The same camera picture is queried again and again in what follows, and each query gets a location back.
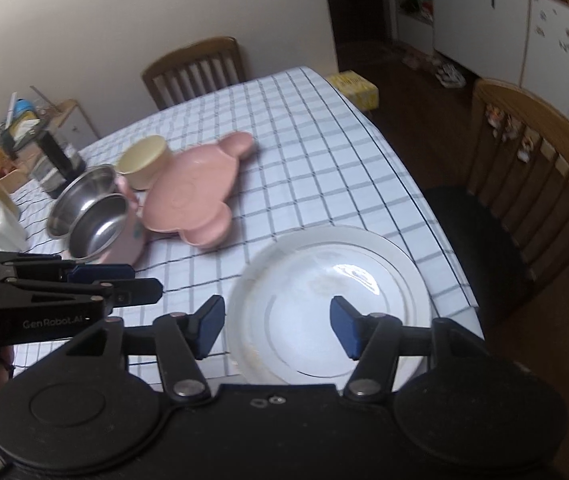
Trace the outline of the large stainless steel bowl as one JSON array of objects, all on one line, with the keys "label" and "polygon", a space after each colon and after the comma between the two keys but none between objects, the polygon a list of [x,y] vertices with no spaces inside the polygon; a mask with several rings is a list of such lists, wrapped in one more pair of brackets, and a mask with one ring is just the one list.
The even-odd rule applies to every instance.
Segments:
[{"label": "large stainless steel bowl", "polygon": [[112,165],[99,165],[89,168],[72,181],[50,208],[47,234],[55,240],[68,236],[74,222],[98,198],[117,191],[116,176]]}]

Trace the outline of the pink steel-lined kids bowl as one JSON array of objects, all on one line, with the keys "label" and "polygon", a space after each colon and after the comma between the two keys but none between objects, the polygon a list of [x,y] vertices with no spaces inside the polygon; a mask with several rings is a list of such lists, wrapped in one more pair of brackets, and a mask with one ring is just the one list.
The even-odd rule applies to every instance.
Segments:
[{"label": "pink steel-lined kids bowl", "polygon": [[83,203],[68,230],[65,255],[81,263],[132,266],[142,254],[147,231],[127,180],[106,167],[94,168],[77,180],[73,191],[83,191]]}]

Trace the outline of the pink bear-shaped plate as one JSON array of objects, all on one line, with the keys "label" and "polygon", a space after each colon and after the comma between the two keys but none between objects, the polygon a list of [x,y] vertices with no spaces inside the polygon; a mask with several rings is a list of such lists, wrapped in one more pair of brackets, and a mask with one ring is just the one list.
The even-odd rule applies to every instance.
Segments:
[{"label": "pink bear-shaped plate", "polygon": [[144,227],[153,233],[177,234],[196,248],[222,243],[232,222],[227,198],[240,162],[253,150],[252,134],[235,131],[215,143],[175,154],[144,199]]}]

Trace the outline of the white plate with rim line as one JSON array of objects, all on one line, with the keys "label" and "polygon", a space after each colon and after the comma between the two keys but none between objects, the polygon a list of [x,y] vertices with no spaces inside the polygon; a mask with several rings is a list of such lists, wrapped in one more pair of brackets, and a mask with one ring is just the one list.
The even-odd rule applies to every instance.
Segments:
[{"label": "white plate with rim line", "polygon": [[257,385],[344,388],[356,366],[331,326],[340,296],[360,314],[427,327],[425,281],[399,246],[353,226],[283,235],[246,266],[227,300],[230,358]]}]

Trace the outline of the white wall cabinet unit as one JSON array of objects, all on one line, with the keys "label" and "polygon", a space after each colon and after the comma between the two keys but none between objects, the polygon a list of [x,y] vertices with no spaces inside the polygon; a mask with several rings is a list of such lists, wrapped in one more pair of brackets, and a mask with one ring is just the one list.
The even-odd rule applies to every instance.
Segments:
[{"label": "white wall cabinet unit", "polygon": [[395,0],[396,36],[569,117],[569,0]]}]

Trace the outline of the white thermos mug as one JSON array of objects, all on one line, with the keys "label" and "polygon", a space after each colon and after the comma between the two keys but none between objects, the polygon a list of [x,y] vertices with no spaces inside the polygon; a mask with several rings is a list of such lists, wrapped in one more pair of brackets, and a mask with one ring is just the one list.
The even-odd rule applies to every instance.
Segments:
[{"label": "white thermos mug", "polygon": [[26,252],[26,231],[13,212],[0,200],[0,249],[5,252]]}]

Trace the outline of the small wooden side cabinet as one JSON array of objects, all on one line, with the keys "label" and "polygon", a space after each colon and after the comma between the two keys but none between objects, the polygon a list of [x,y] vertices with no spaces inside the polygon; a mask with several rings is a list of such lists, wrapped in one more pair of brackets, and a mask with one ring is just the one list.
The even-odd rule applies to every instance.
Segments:
[{"label": "small wooden side cabinet", "polygon": [[75,100],[66,100],[55,107],[40,110],[36,110],[30,102],[19,100],[15,104],[13,119],[24,110],[35,112],[40,117],[40,123],[30,130],[19,143],[15,144],[12,153],[7,154],[0,148],[2,153],[0,185],[9,193],[17,191],[28,181],[34,180],[30,177],[30,170],[40,154],[39,148],[32,143],[36,132],[48,129],[57,136],[64,136],[79,152],[79,155],[83,148],[99,140],[97,131],[94,130],[82,107]]}]

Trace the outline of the cream yellow bowl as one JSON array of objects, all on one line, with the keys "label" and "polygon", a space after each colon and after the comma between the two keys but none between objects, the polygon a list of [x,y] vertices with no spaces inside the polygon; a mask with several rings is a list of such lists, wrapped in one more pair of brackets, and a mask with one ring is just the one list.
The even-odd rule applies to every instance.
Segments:
[{"label": "cream yellow bowl", "polygon": [[132,144],[115,165],[129,186],[146,191],[173,157],[163,136],[147,136]]}]

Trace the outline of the far wooden chair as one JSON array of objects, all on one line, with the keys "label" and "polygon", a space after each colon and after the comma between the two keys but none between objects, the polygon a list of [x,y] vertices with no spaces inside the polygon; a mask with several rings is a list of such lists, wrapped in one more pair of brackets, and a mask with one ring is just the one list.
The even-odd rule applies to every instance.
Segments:
[{"label": "far wooden chair", "polygon": [[159,110],[248,80],[238,41],[230,36],[167,53],[148,65],[141,79]]}]

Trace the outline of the wooden chair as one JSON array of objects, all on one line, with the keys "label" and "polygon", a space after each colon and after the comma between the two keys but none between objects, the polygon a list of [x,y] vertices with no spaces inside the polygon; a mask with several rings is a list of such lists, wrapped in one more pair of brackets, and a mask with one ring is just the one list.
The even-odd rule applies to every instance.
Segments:
[{"label": "wooden chair", "polygon": [[238,41],[230,36],[167,53],[148,65],[141,79],[159,110],[248,80]]},{"label": "wooden chair", "polygon": [[569,266],[569,119],[480,79],[457,181],[426,199],[486,309],[525,304]]}]

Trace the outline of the white checkered tablecloth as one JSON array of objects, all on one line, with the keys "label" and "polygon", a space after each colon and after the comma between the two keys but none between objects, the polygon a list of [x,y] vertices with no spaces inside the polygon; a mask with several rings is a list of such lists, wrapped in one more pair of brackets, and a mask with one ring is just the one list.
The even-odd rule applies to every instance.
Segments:
[{"label": "white checkered tablecloth", "polygon": [[225,243],[153,235],[138,272],[164,286],[129,326],[222,295],[230,320],[203,374],[221,382],[343,386],[354,368],[329,322],[333,297],[407,325],[434,316],[480,328],[475,296],[425,196],[379,130],[309,68],[238,84],[136,122],[85,151],[93,165],[158,133],[184,151],[251,133],[228,200]]}]

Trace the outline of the black glass electric kettle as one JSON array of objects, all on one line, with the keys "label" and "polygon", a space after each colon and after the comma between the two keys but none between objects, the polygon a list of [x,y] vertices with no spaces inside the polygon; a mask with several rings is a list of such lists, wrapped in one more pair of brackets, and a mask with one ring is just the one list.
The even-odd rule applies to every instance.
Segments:
[{"label": "black glass electric kettle", "polygon": [[74,146],[48,129],[34,134],[32,143],[40,151],[30,177],[53,200],[86,170],[87,165]]}]

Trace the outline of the black desk organizer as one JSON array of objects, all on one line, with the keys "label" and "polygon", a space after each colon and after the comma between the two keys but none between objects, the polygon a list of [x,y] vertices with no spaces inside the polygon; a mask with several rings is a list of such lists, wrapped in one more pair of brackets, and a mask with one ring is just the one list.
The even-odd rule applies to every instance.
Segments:
[{"label": "black desk organizer", "polygon": [[24,110],[8,126],[0,122],[0,148],[7,154],[12,153],[15,144],[19,143],[39,123],[40,117],[32,110]]}]

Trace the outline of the yellow cardboard box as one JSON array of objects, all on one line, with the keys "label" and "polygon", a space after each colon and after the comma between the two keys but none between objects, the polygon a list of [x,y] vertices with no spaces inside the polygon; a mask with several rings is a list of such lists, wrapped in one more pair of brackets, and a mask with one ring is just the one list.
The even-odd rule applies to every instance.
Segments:
[{"label": "yellow cardboard box", "polygon": [[379,107],[378,87],[353,70],[330,75],[327,81],[361,112],[371,112]]}]

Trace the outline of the right wooden chair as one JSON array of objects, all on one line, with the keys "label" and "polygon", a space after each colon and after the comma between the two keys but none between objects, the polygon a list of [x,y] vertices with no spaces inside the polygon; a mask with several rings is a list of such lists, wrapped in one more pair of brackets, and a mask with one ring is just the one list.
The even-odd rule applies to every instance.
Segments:
[{"label": "right wooden chair", "polygon": [[480,79],[457,181],[426,199],[486,309],[525,304],[569,266],[569,119]]}]

